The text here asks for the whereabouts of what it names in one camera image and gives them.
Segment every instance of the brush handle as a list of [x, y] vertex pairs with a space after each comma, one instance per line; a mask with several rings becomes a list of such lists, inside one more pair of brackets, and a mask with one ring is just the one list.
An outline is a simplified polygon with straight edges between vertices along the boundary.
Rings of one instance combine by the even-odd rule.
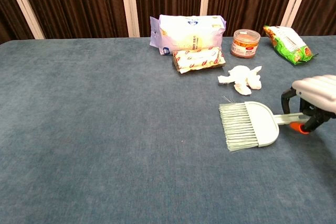
[[306, 123], [310, 119], [310, 116], [304, 115], [302, 113], [274, 115], [273, 117], [278, 125], [290, 124], [292, 122]]

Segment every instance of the hand brush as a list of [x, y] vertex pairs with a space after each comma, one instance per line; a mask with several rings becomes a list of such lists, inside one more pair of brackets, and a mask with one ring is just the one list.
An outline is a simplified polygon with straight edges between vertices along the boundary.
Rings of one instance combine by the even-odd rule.
[[305, 123], [310, 118], [302, 113], [273, 115], [259, 102], [220, 104], [219, 112], [230, 151], [270, 145], [279, 135], [278, 125]]

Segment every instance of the snack wrapper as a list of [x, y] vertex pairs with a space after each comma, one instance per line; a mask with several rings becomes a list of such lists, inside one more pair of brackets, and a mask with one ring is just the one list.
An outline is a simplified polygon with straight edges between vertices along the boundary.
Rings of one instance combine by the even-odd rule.
[[223, 53], [219, 47], [175, 51], [173, 62], [180, 73], [203, 68], [215, 68], [225, 64]]
[[275, 51], [293, 64], [300, 64], [312, 59], [313, 54], [301, 37], [290, 27], [264, 26], [264, 31], [271, 39]]
[[174, 51], [221, 47], [225, 20], [221, 16], [150, 17], [151, 42], [162, 55]]

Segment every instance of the white tissue paper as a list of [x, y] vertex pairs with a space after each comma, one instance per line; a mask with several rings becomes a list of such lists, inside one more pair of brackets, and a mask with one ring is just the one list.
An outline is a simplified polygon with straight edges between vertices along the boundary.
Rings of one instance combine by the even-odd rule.
[[221, 49], [225, 20], [221, 16], [150, 17], [151, 42], [162, 55], [174, 51], [219, 47]]
[[260, 75], [257, 75], [260, 70], [261, 66], [252, 70], [246, 66], [235, 66], [229, 71], [229, 76], [218, 76], [218, 82], [221, 84], [234, 82], [238, 93], [249, 95], [252, 94], [251, 89], [261, 89]]

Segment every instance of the blue logo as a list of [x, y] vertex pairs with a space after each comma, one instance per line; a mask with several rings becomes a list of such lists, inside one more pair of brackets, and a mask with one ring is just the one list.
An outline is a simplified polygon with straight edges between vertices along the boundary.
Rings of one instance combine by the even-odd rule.
[[197, 25], [197, 24], [198, 24], [198, 21], [188, 21], [188, 23], [189, 23], [190, 25], [194, 26], [194, 25]]
[[168, 48], [168, 47], [164, 47], [164, 48], [163, 48], [163, 53], [164, 53], [165, 55], [170, 54], [169, 48]]

